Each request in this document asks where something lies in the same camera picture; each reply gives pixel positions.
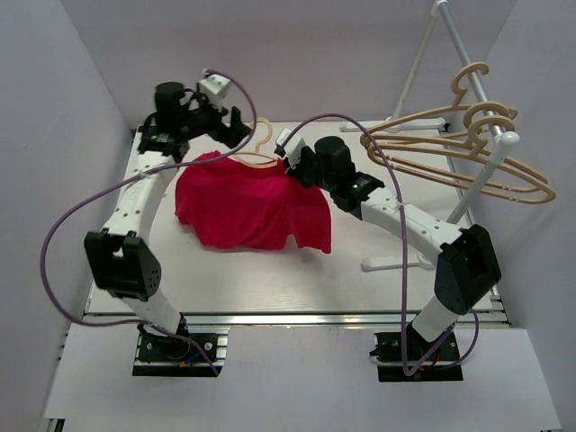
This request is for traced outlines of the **beige hanger front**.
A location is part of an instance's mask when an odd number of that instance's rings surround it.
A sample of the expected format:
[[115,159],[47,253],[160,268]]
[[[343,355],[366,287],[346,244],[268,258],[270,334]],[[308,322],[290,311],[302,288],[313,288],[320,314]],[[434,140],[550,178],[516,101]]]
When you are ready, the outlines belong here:
[[[255,148],[253,150],[251,150],[251,151],[239,151],[238,153],[235,153],[234,155],[232,155],[230,158],[232,160],[234,160],[235,162],[238,162],[245,167],[254,168],[254,169],[268,169],[268,168],[276,167],[277,163],[278,163],[278,158],[275,156],[272,156],[270,154],[266,154],[263,151],[264,145],[266,145],[271,140],[271,138],[273,137],[274,127],[268,119],[263,118],[263,117],[258,117],[252,125],[253,131],[255,131],[257,129],[257,124],[265,125],[266,135],[256,143]],[[252,160],[245,160],[243,158],[243,156],[249,156],[252,158],[261,158],[261,161],[260,162],[254,162]]]

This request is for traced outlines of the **red t shirt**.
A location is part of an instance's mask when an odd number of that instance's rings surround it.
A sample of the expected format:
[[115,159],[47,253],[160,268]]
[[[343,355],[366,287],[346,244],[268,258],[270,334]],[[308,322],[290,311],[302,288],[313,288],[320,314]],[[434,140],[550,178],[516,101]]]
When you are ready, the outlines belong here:
[[294,237],[298,248],[331,252],[331,213],[318,187],[303,187],[280,162],[268,168],[230,157],[205,162],[219,154],[200,155],[175,183],[175,216],[203,246],[278,251]]

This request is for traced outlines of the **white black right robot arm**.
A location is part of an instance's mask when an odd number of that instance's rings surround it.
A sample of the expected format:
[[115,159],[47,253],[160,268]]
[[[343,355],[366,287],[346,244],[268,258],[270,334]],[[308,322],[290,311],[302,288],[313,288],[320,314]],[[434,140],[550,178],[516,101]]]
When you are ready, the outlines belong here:
[[406,346],[416,358],[436,352],[440,335],[500,280],[500,265],[485,228],[461,228],[402,201],[381,180],[356,169],[340,137],[327,136],[308,147],[284,129],[275,152],[288,175],[302,186],[328,192],[342,212],[405,241],[435,268],[434,294],[407,329]]

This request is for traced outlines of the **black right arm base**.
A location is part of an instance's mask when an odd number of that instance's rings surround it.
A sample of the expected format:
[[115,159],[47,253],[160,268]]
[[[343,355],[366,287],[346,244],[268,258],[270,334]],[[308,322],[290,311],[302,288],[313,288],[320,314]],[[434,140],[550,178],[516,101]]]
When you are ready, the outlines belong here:
[[403,371],[400,332],[375,333],[374,342],[369,356],[376,364],[379,383],[450,383],[464,380],[459,364],[448,368],[461,357],[453,331],[411,376]]

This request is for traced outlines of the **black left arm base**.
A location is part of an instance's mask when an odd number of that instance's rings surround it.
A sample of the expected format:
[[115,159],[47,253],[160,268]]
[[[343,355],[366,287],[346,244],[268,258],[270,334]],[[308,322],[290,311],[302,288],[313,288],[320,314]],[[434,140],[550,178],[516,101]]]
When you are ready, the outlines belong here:
[[[200,350],[189,342],[153,333],[138,325],[139,338],[132,375],[136,377],[215,378]],[[226,358],[228,335],[223,331],[190,333],[219,373]]]

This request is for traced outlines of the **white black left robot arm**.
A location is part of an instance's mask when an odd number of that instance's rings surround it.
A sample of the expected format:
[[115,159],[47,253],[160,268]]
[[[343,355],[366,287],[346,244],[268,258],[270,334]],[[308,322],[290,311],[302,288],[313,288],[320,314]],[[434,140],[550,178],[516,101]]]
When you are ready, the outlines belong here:
[[124,302],[140,320],[164,331],[158,345],[172,359],[188,353],[191,339],[180,330],[182,314],[160,288],[161,264],[149,247],[149,234],[191,140],[207,135],[235,149],[252,136],[240,109],[224,105],[234,84],[229,77],[206,69],[193,88],[179,82],[156,86],[155,110],[138,127],[133,141],[136,153],[130,182],[103,227],[85,235],[95,286]]

